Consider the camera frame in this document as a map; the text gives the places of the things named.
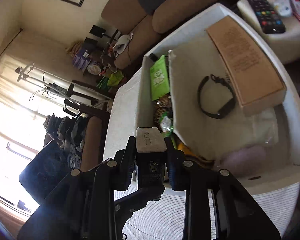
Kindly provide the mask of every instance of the window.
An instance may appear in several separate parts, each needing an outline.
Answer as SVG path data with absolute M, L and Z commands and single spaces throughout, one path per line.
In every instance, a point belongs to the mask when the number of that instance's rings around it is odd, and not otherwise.
M 13 203 L 16 207 L 21 200 L 31 210 L 31 213 L 39 205 L 20 184 L 19 174 L 34 157 L 34 153 L 0 137 L 0 197 Z

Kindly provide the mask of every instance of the table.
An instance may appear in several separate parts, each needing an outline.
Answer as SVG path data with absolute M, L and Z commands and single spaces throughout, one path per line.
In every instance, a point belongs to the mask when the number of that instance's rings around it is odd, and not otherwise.
M 118 90 L 115 96 L 106 137 L 104 160 L 113 158 L 118 150 L 126 147 L 129 136 L 135 135 L 140 77 L 141 69 Z M 299 188 L 300 183 L 296 183 L 273 192 L 253 196 L 278 228 L 281 236 L 292 217 Z M 126 192 L 115 192 L 115 200 L 136 190 L 136 183 L 132 182 Z M 123 232 L 129 240 L 182 239 L 184 210 L 185 193 L 166 189 L 160 201 L 150 201 L 145 208 L 134 212 L 123 228 Z M 212 237 L 215 237 L 214 223 L 211 224 Z

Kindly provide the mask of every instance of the cable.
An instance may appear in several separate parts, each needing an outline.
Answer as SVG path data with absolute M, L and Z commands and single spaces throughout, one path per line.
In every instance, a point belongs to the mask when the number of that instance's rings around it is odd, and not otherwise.
M 44 85 L 45 88 L 47 88 L 47 86 L 45 84 L 45 81 L 44 81 L 44 74 L 45 74 L 45 72 L 42 74 L 43 85 Z
M 34 93 L 30 96 L 29 101 L 31 100 L 31 98 L 32 98 L 32 100 L 33 100 L 33 99 L 34 99 L 34 96 L 35 96 L 37 93 L 39 93 L 39 92 L 41 92 L 41 91 L 44 91 L 44 90 L 45 90 L 45 89 L 40 89 L 40 90 L 34 92 Z
M 49 91 L 46 90 L 46 93 L 47 93 L 47 95 L 49 96 L 49 97 L 47 97 L 47 96 L 45 95 L 46 98 L 57 100 L 57 98 L 54 98 L 54 97 L 51 95 L 51 93 L 49 93 Z
M 23 29 L 20 28 L 20 31 L 18 32 L 18 34 L 17 34 L 16 36 L 14 36 L 14 38 L 9 42 L 9 44 L 7 45 L 7 47 L 5 47 L 5 49 L 0 53 L 0 57 L 1 57 L 1 55 L 6 51 L 6 49 L 9 47 L 9 45 L 11 44 L 11 42 L 13 42 L 14 39 L 15 39 L 16 37 L 18 37 L 18 35 L 19 35 L 22 31 L 23 31 Z
M 129 42 L 129 44 L 128 44 L 128 57 L 129 57 L 130 63 L 132 63 L 131 57 L 130 57 L 130 54 L 129 54 L 129 48 L 130 48 L 130 42 Z
M 112 51 L 113 51 L 113 54 L 114 54 L 114 66 L 115 66 L 116 70 L 115 70 L 115 72 L 114 72 L 114 71 L 112 71 L 112 70 L 111 70 L 111 68 L 108 66 L 108 65 L 109 65 L 109 63 L 107 64 L 107 66 L 106 66 L 106 67 L 107 67 L 108 69 L 110 69 L 110 71 L 111 71 L 112 73 L 116 74 L 116 73 L 118 72 L 118 67 L 115 65 L 116 54 L 115 54 L 115 52 L 114 52 L 114 49 L 113 49 L 113 47 L 112 47 L 112 45 L 110 44 L 110 42 L 109 42 L 109 41 L 107 42 L 107 44 L 109 44 L 110 48 L 111 48 L 111 49 L 112 49 Z
M 103 101 L 99 101 L 96 105 L 93 106 L 93 108 L 97 108 L 98 106 L 100 106 L 103 103 L 107 103 L 109 102 L 109 100 L 103 100 Z

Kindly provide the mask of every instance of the fitness tracker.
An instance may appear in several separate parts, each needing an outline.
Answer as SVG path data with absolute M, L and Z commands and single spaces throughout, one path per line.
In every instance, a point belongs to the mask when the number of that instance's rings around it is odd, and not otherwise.
M 207 81 L 209 80 L 209 76 L 206 76 L 200 83 L 199 87 L 198 87 L 198 92 L 197 92 L 197 99 L 198 99 L 198 104 L 199 107 L 201 109 L 201 111 L 211 117 L 211 118 L 215 118 L 215 119 L 222 119 L 224 117 L 226 117 L 235 107 L 235 93 L 233 92 L 231 86 L 229 85 L 229 83 L 227 83 L 223 78 L 220 77 L 216 77 L 215 75 L 210 75 L 211 79 L 215 82 L 215 83 L 219 83 L 225 87 L 227 87 L 231 94 L 232 97 L 223 107 L 221 107 L 216 114 L 213 113 L 208 113 L 207 111 L 205 111 L 202 106 L 201 106 L 201 91 L 203 86 L 207 83 Z

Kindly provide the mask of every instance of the brown sofa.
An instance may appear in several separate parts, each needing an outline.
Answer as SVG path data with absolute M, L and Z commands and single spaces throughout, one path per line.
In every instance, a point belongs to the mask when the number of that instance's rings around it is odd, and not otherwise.
M 101 17 L 122 34 L 133 32 L 125 51 L 115 61 L 124 69 L 158 43 L 170 29 L 218 0 L 166 0 L 147 15 L 138 0 L 109 0 Z

